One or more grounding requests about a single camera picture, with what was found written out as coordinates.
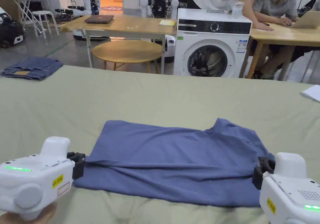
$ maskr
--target washing machine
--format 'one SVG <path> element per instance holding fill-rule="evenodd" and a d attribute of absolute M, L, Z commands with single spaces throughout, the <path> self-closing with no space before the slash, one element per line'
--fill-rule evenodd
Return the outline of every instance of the washing machine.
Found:
<path fill-rule="evenodd" d="M 174 75 L 239 77 L 252 22 L 201 9 L 178 10 Z"/>

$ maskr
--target laptop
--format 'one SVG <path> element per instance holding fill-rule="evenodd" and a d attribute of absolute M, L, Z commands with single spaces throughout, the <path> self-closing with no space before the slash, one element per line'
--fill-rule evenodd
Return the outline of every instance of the laptop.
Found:
<path fill-rule="evenodd" d="M 113 15 L 91 15 L 85 20 L 86 23 L 110 23 L 113 20 Z"/>
<path fill-rule="evenodd" d="M 320 12 L 308 11 L 289 28 L 318 28 L 320 26 Z"/>

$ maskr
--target washing machine drum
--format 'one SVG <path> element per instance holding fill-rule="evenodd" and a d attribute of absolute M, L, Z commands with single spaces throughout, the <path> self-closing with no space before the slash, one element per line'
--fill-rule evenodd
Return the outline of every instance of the washing machine drum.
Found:
<path fill-rule="evenodd" d="M 221 77 L 227 68 L 226 53 L 217 46 L 203 46 L 194 51 L 188 60 L 192 76 Z"/>

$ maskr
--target hand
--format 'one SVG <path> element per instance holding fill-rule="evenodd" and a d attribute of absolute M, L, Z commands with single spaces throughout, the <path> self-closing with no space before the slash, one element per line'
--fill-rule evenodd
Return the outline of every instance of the hand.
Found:
<path fill-rule="evenodd" d="M 292 21 L 291 19 L 288 19 L 287 17 L 279 17 L 277 19 L 277 24 L 283 25 L 283 26 L 291 26 Z"/>
<path fill-rule="evenodd" d="M 265 30 L 265 31 L 274 31 L 274 29 L 270 28 L 269 26 L 257 22 L 256 24 L 253 25 L 254 28 L 260 29 L 260 30 Z"/>
<path fill-rule="evenodd" d="M 0 224 L 47 224 L 57 210 L 57 203 L 52 203 L 33 221 L 24 221 L 18 214 L 5 213 L 0 216 Z"/>

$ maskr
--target white stool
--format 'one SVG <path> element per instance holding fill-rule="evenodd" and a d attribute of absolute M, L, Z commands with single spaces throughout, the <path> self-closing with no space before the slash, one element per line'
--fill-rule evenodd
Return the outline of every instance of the white stool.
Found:
<path fill-rule="evenodd" d="M 45 35 L 45 29 L 44 29 L 43 24 L 42 24 L 41 15 L 44 15 L 45 21 L 46 21 L 47 26 L 48 26 L 49 33 L 51 33 L 51 29 L 50 29 L 50 26 L 49 26 L 47 14 L 50 14 L 50 15 L 51 15 L 52 20 L 53 20 L 53 22 L 54 22 L 54 27 L 56 28 L 56 31 L 57 31 L 57 35 L 59 35 L 57 23 L 56 23 L 56 20 L 54 19 L 53 13 L 50 12 L 50 11 L 41 10 L 41 11 L 34 11 L 34 12 L 32 12 L 32 22 L 33 22 L 33 26 L 34 26 L 34 28 L 35 28 L 35 32 L 36 32 L 36 36 L 37 36 L 37 37 L 38 37 L 38 32 L 37 32 L 37 27 L 36 27 L 36 18 L 35 18 L 35 15 L 38 15 L 38 17 L 39 17 L 39 22 L 40 22 L 40 25 L 41 25 L 41 28 L 42 28 L 42 33 L 43 33 L 44 38 L 46 39 L 47 36 Z"/>

